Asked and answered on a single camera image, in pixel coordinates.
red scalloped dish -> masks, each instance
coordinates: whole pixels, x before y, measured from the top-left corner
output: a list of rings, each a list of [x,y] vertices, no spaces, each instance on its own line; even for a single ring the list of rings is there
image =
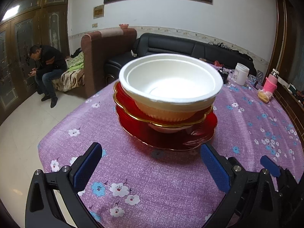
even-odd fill
[[[143,113],[135,104],[134,100],[125,93],[121,83],[118,81],[114,85],[114,95],[113,99],[115,103],[124,109],[132,118],[141,121],[147,122],[159,127],[164,128],[180,128],[184,126],[194,125],[200,123],[206,119],[206,116],[213,110],[213,106],[208,107],[207,109],[196,112],[192,117],[179,121],[179,122],[166,122],[158,119],[154,119],[147,114]]]
[[[150,128],[146,122],[133,119],[118,105],[116,113],[120,125],[130,135],[148,146],[165,150],[188,151],[195,149],[212,139],[217,126],[217,117],[211,112],[203,122],[195,124],[189,129],[165,134]]]

blue jeans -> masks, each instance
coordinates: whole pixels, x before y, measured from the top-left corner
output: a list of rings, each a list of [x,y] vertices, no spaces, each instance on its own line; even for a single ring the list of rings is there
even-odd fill
[[[45,73],[42,78],[35,75],[35,81],[45,95],[50,95],[51,98],[54,98],[56,93],[52,80],[59,79],[64,72],[62,69],[54,69],[52,72]]]

tile floor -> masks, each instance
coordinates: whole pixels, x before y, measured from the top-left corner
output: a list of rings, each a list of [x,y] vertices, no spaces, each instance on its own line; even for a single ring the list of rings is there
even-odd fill
[[[42,169],[37,145],[42,138],[84,99],[58,93],[58,103],[51,109],[50,100],[34,93],[0,126],[0,199],[21,227],[25,227],[25,204],[32,175]],[[56,197],[67,222],[74,225],[60,194]]]

sofa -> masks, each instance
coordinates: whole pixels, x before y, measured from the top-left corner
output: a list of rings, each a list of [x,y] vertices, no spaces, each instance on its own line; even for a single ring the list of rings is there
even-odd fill
[[[234,69],[237,63],[247,66],[249,74],[256,76],[253,60],[238,51],[190,39],[153,33],[137,38],[133,28],[111,28],[88,33],[81,40],[84,52],[85,87],[93,95],[107,84],[118,79],[120,69],[129,61],[156,53],[175,53],[203,58],[208,63],[219,61],[226,68]]]

purple tablecloth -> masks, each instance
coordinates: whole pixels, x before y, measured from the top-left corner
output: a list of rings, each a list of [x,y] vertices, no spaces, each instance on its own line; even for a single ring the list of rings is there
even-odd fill
[[[260,171],[269,156],[298,181],[304,156],[294,127],[275,99],[264,104],[255,89],[224,85],[214,103],[218,126],[211,144],[249,171]],[[202,227],[224,196],[202,163],[199,149],[154,150],[121,128],[113,84],[69,114],[39,144],[45,172],[57,171],[82,155],[92,142],[103,157],[79,193],[104,227]]]

